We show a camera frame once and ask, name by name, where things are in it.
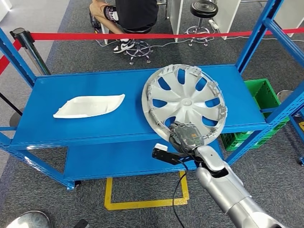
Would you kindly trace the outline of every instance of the person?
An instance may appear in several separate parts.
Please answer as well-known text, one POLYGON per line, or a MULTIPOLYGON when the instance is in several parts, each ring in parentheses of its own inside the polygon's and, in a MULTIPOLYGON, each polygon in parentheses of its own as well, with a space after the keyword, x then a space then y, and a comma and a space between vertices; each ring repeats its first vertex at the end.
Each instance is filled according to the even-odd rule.
MULTIPOLYGON (((123 34, 118 25, 128 30, 153 26, 158 12, 157 0, 115 0, 115 7, 98 0, 92 1, 90 5, 91 15, 115 34, 123 34)), ((134 46, 132 39, 121 39, 114 53, 134 46)))

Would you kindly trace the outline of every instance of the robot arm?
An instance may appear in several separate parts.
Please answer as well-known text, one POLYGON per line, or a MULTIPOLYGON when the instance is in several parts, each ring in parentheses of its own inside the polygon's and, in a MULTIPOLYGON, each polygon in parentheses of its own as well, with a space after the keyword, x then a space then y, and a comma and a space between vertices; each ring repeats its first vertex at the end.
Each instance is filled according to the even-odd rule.
POLYGON ((204 145, 203 137, 195 125, 174 122, 170 128, 170 142, 178 153, 156 146, 152 157, 173 165, 179 164, 178 160, 195 160, 198 182, 237 228, 286 228, 259 207, 242 181, 214 149, 204 145))
POLYGON ((203 160, 196 169, 198 182, 237 228, 285 228, 254 202, 230 166, 210 146, 195 149, 203 160))

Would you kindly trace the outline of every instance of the black shirt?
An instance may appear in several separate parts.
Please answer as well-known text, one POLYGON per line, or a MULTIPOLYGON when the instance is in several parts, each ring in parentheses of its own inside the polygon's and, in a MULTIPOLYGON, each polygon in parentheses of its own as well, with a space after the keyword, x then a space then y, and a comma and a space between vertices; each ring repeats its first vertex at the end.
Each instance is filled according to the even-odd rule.
POLYGON ((156 0, 115 0, 119 24, 124 29, 140 29, 156 22, 156 0))

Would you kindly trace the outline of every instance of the hubcap center cap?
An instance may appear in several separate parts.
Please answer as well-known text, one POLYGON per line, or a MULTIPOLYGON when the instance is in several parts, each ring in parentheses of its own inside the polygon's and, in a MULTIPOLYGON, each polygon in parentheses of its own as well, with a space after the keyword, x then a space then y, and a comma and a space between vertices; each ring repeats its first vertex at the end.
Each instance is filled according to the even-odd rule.
POLYGON ((190 106, 192 104, 192 101, 190 99, 183 99, 181 103, 184 106, 190 106))

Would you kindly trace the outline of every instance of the lower shelf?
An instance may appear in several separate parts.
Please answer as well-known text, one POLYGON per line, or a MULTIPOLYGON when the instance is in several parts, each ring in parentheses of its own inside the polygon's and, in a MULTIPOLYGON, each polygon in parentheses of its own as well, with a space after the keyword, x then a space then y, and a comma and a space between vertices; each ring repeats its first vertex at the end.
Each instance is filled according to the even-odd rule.
MULTIPOLYGON (((152 148, 156 143, 167 145, 170 152, 175 151, 168 142, 162 139, 69 147, 66 155, 64 179, 88 180, 184 169, 181 164, 174 166, 152 158, 152 148)), ((210 146, 223 157, 217 140, 210 146)), ((195 169, 192 161, 189 161, 186 165, 189 170, 195 169)))

